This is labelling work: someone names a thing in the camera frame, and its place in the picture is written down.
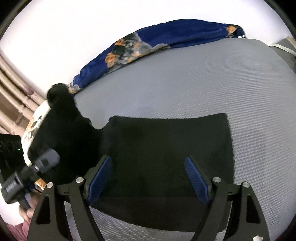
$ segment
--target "beige pipe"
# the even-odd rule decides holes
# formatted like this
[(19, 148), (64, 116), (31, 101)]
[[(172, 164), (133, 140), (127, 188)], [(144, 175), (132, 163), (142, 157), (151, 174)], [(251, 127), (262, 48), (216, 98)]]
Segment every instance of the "beige pipe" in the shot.
[(0, 125), (3, 126), (13, 135), (23, 136), (25, 129), (21, 126), (18, 126), (15, 122), (9, 119), (1, 110), (0, 110)]
[(33, 111), (31, 111), (29, 108), (27, 108), (24, 104), (20, 104), (18, 100), (15, 99), (15, 97), (5, 90), (3, 86), (0, 84), (0, 93), (5, 97), (6, 100), (9, 101), (10, 104), (12, 104), (20, 114), (22, 114), (24, 117), (26, 117), (28, 120), (30, 120), (33, 116)]
[(32, 88), (8, 65), (0, 55), (0, 69), (12, 80), (12, 82), (23, 89), (24, 92), (38, 105), (44, 102), (44, 98), (37, 94)]
[(5, 130), (2, 126), (0, 126), (0, 133), (2, 134), (10, 134), (7, 130)]
[(5, 85), (5, 87), (13, 93), (25, 106), (27, 106), (32, 111), (36, 111), (38, 105), (21, 92), (11, 81), (0, 71), (0, 81)]

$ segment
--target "black garment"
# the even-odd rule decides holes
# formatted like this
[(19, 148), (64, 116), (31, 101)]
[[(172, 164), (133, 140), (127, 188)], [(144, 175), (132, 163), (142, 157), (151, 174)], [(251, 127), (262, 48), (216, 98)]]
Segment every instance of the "black garment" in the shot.
[(54, 85), (48, 102), (51, 110), (29, 148), (30, 160), (55, 149), (60, 164), (42, 178), (63, 184), (84, 176), (104, 154), (110, 155), (112, 173), (92, 206), (115, 218), (154, 229), (196, 231), (206, 206), (186, 175), (188, 155), (209, 178), (233, 183), (233, 150), (224, 113), (194, 119), (114, 116), (97, 130), (81, 116), (65, 85)]

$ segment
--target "blue textured pad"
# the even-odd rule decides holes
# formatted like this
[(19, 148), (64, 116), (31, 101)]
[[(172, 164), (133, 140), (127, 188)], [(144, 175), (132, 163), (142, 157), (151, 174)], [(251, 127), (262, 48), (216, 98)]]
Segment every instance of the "blue textured pad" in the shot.
[(184, 160), (184, 167), (189, 177), (189, 180), (194, 188), (194, 191), (198, 197), (198, 200), (204, 204), (208, 204), (210, 198), (208, 196), (208, 187), (204, 180), (202, 179), (201, 174), (198, 172), (196, 166), (193, 164), (189, 157), (186, 157)]
[(98, 170), (91, 184), (89, 185), (89, 196), (86, 200), (89, 205), (98, 200), (103, 190), (104, 184), (107, 180), (107, 177), (110, 174), (111, 168), (112, 162), (111, 158), (108, 156), (104, 160), (101, 168)]

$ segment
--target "white strap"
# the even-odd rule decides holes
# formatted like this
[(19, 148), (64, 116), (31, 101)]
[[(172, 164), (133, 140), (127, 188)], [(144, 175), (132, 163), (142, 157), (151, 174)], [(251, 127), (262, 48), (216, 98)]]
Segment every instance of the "white strap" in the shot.
[(282, 49), (282, 50), (284, 50), (284, 51), (286, 51), (286, 52), (288, 52), (288, 53), (290, 53), (290, 54), (292, 54), (292, 55), (294, 55), (296, 57), (296, 52), (293, 51), (293, 50), (291, 50), (291, 49), (289, 49), (289, 48), (286, 48), (286, 47), (281, 46), (279, 44), (272, 44), (271, 46), (274, 46), (274, 47), (277, 47), (279, 49)]

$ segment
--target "gray fabric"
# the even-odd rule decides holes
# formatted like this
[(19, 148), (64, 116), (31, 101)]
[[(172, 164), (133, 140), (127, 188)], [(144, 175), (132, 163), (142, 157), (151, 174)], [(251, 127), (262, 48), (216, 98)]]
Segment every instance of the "gray fabric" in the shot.
[[(235, 183), (252, 185), (271, 241), (295, 215), (296, 75), (264, 43), (222, 39), (155, 53), (105, 75), (75, 99), (96, 128), (114, 115), (196, 118), (225, 112), (233, 139)], [(96, 212), (95, 219), (101, 228), (108, 217)], [(109, 238), (114, 228), (126, 234), (128, 225), (131, 236), (139, 232), (112, 220), (117, 225), (102, 232), (107, 241), (118, 240)]]
[[(289, 49), (293, 50), (294, 52), (296, 52), (296, 49), (294, 48), (294, 46), (287, 39), (283, 39), (280, 42), (278, 42), (277, 44), (282, 45), (282, 46), (289, 48)], [(272, 48), (290, 66), (290, 68), (294, 71), (294, 73), (296, 73), (296, 58), (295, 58), (295, 56), (293, 56), (292, 54), (290, 54), (282, 49), (274, 47), (274, 46), (270, 46), (270, 48)]]

